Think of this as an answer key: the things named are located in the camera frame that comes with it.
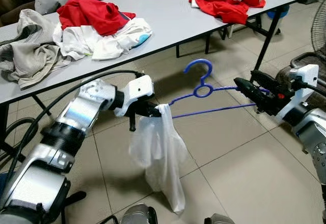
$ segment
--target hanger hook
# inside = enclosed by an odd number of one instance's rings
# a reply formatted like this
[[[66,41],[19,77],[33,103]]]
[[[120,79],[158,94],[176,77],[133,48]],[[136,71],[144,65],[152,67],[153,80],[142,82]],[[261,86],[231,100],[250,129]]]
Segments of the hanger hook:
[[[197,64],[197,63],[203,63],[203,64],[206,64],[208,66],[208,71],[205,75],[203,75],[202,77],[200,77],[200,85],[198,85],[197,87],[195,87],[194,89],[194,95],[198,98],[205,98],[207,96],[209,96],[213,91],[214,91],[214,88],[212,85],[210,84],[207,84],[205,83],[205,79],[207,77],[210,76],[212,70],[213,70],[213,65],[210,61],[206,60],[206,59],[197,59],[197,60],[194,60],[192,62],[190,62],[186,68],[184,69],[184,73],[188,73],[189,72],[189,69],[191,66]],[[207,94],[203,94],[203,95],[200,95],[197,93],[198,89],[202,88],[202,87],[207,87],[209,89],[208,93]]]

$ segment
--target tile grout line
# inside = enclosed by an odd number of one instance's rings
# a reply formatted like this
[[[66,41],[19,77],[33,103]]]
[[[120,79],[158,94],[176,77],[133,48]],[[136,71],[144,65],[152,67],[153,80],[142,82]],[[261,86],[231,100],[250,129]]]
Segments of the tile grout line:
[[[305,7],[305,8],[303,8],[303,9],[300,9],[300,10],[295,10],[294,12],[292,12],[292,13],[288,13],[288,15],[291,15],[291,14],[294,14],[294,13],[298,13],[298,12],[301,12],[301,11],[304,11],[304,10],[307,10],[307,9],[309,9],[310,7],[309,7],[309,5],[305,5],[305,6],[307,6],[307,7]]]
[[[230,39],[230,40],[232,39],[232,41],[233,41],[234,43],[240,45],[240,46],[243,47],[245,50],[247,50],[247,51],[250,52],[251,54],[255,55],[255,56],[257,57],[257,59],[258,59],[259,55],[255,54],[255,53],[252,52],[250,49],[248,49],[248,48],[246,48],[244,45],[242,45],[241,43],[239,43],[239,42],[233,40],[232,37],[229,38],[229,39]]]
[[[137,200],[137,201],[131,203],[130,205],[127,205],[126,207],[123,207],[122,209],[120,209],[120,210],[114,212],[112,215],[116,215],[118,212],[122,211],[123,209],[126,209],[126,208],[128,208],[128,207],[134,205],[135,203],[137,203],[137,202],[139,202],[139,201],[141,201],[141,200],[144,200],[145,198],[151,196],[151,195],[154,194],[154,193],[155,193],[155,192],[151,192],[150,194],[148,194],[148,195],[142,197],[141,199],[139,199],[139,200]]]
[[[204,177],[205,181],[207,182],[207,184],[208,184],[210,190],[212,190],[214,196],[215,196],[215,197],[217,198],[217,200],[219,201],[220,205],[222,206],[222,208],[223,208],[223,210],[225,211],[225,213],[227,214],[227,216],[230,217],[229,214],[228,214],[228,212],[227,212],[226,209],[224,208],[224,206],[223,206],[221,200],[220,200],[219,197],[216,195],[215,191],[213,190],[212,186],[209,184],[209,182],[208,182],[206,176],[204,175],[204,173],[202,172],[202,170],[201,170],[200,168],[199,168],[199,171],[200,171],[200,173],[202,174],[202,176]]]
[[[275,57],[275,58],[273,58],[273,59],[271,59],[271,60],[269,60],[269,61],[265,61],[264,63],[269,63],[269,62],[271,62],[271,61],[273,61],[273,60],[276,60],[276,59],[279,59],[279,58],[281,58],[281,57],[283,57],[283,56],[285,56],[285,55],[287,55],[287,54],[289,54],[289,53],[291,53],[291,52],[293,52],[293,51],[296,51],[296,50],[298,50],[298,49],[300,49],[300,48],[303,48],[303,47],[306,47],[306,46],[312,46],[312,44],[310,43],[310,44],[306,44],[306,45],[303,45],[303,46],[301,46],[301,47],[298,47],[298,48],[295,48],[295,49],[292,49],[290,52],[287,52],[287,53],[285,53],[285,54],[282,54],[282,55],[280,55],[280,56],[278,56],[278,57]]]
[[[190,171],[189,173],[183,175],[182,177],[179,177],[179,179],[182,179],[182,178],[184,178],[185,176],[188,176],[189,174],[195,172],[195,171],[198,170],[198,169],[199,169],[199,167],[197,167],[196,169],[194,169],[194,170]]]
[[[295,159],[296,161],[304,168],[307,170],[307,172],[314,178],[317,180],[317,182],[320,182],[292,153],[290,150],[288,150],[270,131],[269,134],[287,151],[289,152]]]
[[[102,172],[102,178],[103,178],[103,182],[104,182],[104,186],[105,186],[105,190],[106,190],[106,196],[107,196],[108,205],[109,205],[109,207],[110,207],[110,211],[111,211],[111,214],[112,214],[111,202],[110,202],[110,198],[109,198],[109,196],[108,196],[108,188],[107,188],[106,181],[105,181],[105,177],[104,177],[104,172],[103,172],[102,162],[101,162],[101,159],[100,159],[100,155],[99,155],[99,153],[98,153],[98,148],[97,148],[97,143],[96,143],[95,134],[93,133],[92,136],[93,136],[94,143],[95,143],[95,148],[96,148],[96,153],[97,153],[98,161],[100,162],[100,167],[101,167],[101,172]]]
[[[237,42],[237,41],[235,41],[235,40],[233,40],[233,42],[235,42],[236,44],[239,44],[241,47],[243,47],[244,49],[246,49],[246,50],[249,51],[250,53],[252,53],[252,54],[254,54],[255,56],[257,56],[257,59],[258,59],[259,54],[256,54],[256,53],[252,52],[250,49],[248,49],[247,47],[245,47],[244,45],[242,45],[241,43],[239,43],[239,42]],[[301,47],[298,47],[298,48],[295,48],[295,49],[291,50],[290,52],[295,51],[295,50],[297,50],[297,49],[299,49],[299,48],[303,48],[303,47],[308,46],[308,45],[309,45],[309,44],[305,44],[305,45],[303,45],[303,46],[301,46]],[[269,60],[269,61],[265,59],[265,56],[266,56],[266,53],[265,53],[261,65],[263,65],[264,63],[268,63],[268,62],[270,62],[270,61],[272,61],[272,60],[275,60],[275,59],[277,59],[277,58],[280,58],[280,57],[282,57],[282,56],[284,56],[284,55],[286,55],[286,54],[288,54],[288,53],[290,53],[290,52],[287,52],[287,53],[285,53],[285,54],[282,54],[282,55],[280,55],[280,56],[277,56],[277,57],[275,57],[275,58],[273,58],[273,59],[271,59],[271,60]]]
[[[15,131],[14,131],[14,146],[15,146],[15,143],[16,143],[16,131],[17,131],[17,128],[15,128]]]
[[[96,135],[98,133],[101,133],[101,132],[103,132],[105,130],[111,129],[111,128],[116,127],[116,126],[119,126],[119,125],[121,125],[123,123],[126,123],[126,122],[128,122],[128,119],[126,119],[125,121],[119,122],[118,124],[115,124],[113,126],[110,126],[110,127],[106,128],[106,129],[103,129],[103,130],[100,130],[100,131],[97,131],[97,132],[93,131],[93,133],[94,133],[94,135]]]
[[[240,104],[240,102],[231,94],[229,93],[229,91],[226,91],[238,104]],[[269,131],[260,121],[258,121],[248,110],[246,110],[246,108],[244,108],[245,111],[252,117],[254,118],[267,132]]]
[[[228,153],[231,153],[232,151],[234,151],[234,150],[236,150],[236,149],[238,149],[238,148],[240,148],[240,147],[242,147],[242,146],[244,146],[244,145],[250,143],[251,141],[253,141],[253,140],[259,138],[260,136],[265,135],[266,133],[268,133],[268,131],[266,131],[266,132],[264,132],[263,134],[260,134],[260,135],[258,135],[258,136],[256,136],[256,137],[254,137],[253,139],[250,139],[249,141],[247,141],[247,142],[245,142],[245,143],[243,143],[243,144],[241,144],[241,145],[235,147],[234,149],[231,149],[230,151],[226,152],[225,154],[222,154],[221,156],[219,156],[219,157],[217,157],[217,158],[215,158],[215,159],[210,160],[209,162],[207,162],[207,163],[201,165],[199,168],[202,168],[202,167],[204,167],[204,166],[206,166],[206,165],[212,163],[213,161],[215,161],[215,160],[217,160],[217,159],[219,159],[219,158],[221,158],[221,157],[227,155]]]

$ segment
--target tiled floor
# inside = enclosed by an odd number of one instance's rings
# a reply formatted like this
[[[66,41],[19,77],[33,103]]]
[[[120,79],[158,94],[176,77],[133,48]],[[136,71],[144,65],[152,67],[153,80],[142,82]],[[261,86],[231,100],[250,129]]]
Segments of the tiled floor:
[[[275,76],[293,57],[312,49],[310,25],[317,8],[318,3],[291,6],[289,15],[282,20],[281,35],[269,46],[262,71]],[[207,82],[231,86],[235,77],[249,78],[261,46],[261,38],[251,30],[225,41],[214,33],[208,55],[204,54],[204,40],[200,39],[181,45],[179,59],[171,48],[121,68],[149,74],[155,82],[154,101],[166,103],[191,92],[205,72],[194,67],[190,73],[182,73],[193,59],[213,62],[213,76]],[[106,80],[123,87],[130,79],[130,75],[118,75]],[[45,92],[40,98],[49,104],[71,86]],[[53,114],[57,115],[70,98],[53,108]],[[177,115],[247,102],[238,92],[218,92],[205,99],[179,101],[171,110]],[[32,99],[21,100],[10,106],[9,121],[34,117],[40,111]],[[49,122],[49,118],[44,118],[41,126]],[[215,212],[229,215],[237,224],[322,223],[316,171],[310,156],[301,151],[300,142],[286,125],[266,114],[256,114],[252,107],[180,118],[174,125],[189,151],[181,166],[186,208],[180,216],[171,212],[161,193],[152,193],[144,171],[130,158],[132,133],[128,119],[115,118],[107,112],[100,115],[68,174],[72,182],[70,193],[84,190],[88,194],[67,208],[69,223],[95,224],[112,213],[121,218],[128,206],[140,202],[153,206],[159,223],[165,224],[199,224]],[[19,142],[25,129],[17,129],[8,142]]]

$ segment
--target blue plastic hanger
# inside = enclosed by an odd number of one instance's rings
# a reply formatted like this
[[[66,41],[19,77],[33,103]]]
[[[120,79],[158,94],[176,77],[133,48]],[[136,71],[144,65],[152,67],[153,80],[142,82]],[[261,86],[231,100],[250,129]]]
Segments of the blue plastic hanger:
[[[220,88],[214,88],[211,84],[206,83],[205,82],[205,79],[211,75],[212,70],[213,70],[212,63],[210,61],[206,60],[206,59],[198,59],[198,60],[194,60],[194,61],[190,62],[186,66],[186,68],[184,69],[183,73],[188,73],[189,72],[189,69],[191,68],[191,66],[193,66],[195,64],[198,64],[198,63],[203,63],[203,64],[205,64],[205,65],[208,66],[207,73],[200,78],[200,85],[198,85],[198,86],[195,87],[193,93],[186,94],[186,95],[183,95],[183,96],[180,96],[180,97],[177,97],[177,98],[173,99],[169,103],[170,106],[172,104],[174,104],[176,101],[179,101],[179,100],[184,99],[184,98],[192,97],[192,96],[195,96],[197,98],[206,98],[209,95],[211,95],[212,92],[215,92],[215,91],[222,91],[222,90],[237,90],[238,91],[238,87],[220,87]],[[198,90],[200,88],[208,88],[209,91],[206,94],[200,95],[200,94],[198,94]],[[261,90],[263,92],[269,92],[266,89],[261,89]],[[213,111],[220,111],[220,110],[226,110],[226,109],[248,107],[248,106],[254,106],[254,105],[256,105],[256,104],[255,103],[249,103],[249,104],[241,104],[241,105],[235,105],[235,106],[229,106],[229,107],[214,108],[214,109],[209,109],[209,110],[196,111],[196,112],[192,112],[192,113],[186,113],[186,114],[182,114],[182,115],[178,115],[178,116],[173,116],[172,118],[175,119],[175,118],[180,118],[180,117],[185,117],[185,116],[192,116],[192,115],[198,115],[198,114],[203,114],[203,113],[209,113],[209,112],[213,112]]]

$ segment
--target white table top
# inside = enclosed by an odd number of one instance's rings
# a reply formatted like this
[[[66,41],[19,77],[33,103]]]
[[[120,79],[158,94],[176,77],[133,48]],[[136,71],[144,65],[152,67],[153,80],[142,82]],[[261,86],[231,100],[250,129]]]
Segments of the white table top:
[[[264,8],[250,8],[248,15],[260,14],[272,8],[290,4],[298,0],[266,0]],[[0,104],[13,102],[30,94],[40,93],[51,88],[72,82],[100,71],[104,71],[133,60],[150,55],[159,50],[172,47],[181,41],[225,26],[220,19],[190,7],[188,0],[105,0],[112,2],[122,12],[136,13],[144,18],[152,27],[153,35],[141,46],[134,48],[130,54],[110,61],[92,61],[91,57],[71,62],[39,84],[20,90],[16,82],[9,82],[0,76]],[[57,13],[45,16],[52,22],[59,22]],[[16,24],[0,28],[0,41],[10,40],[16,36]]]

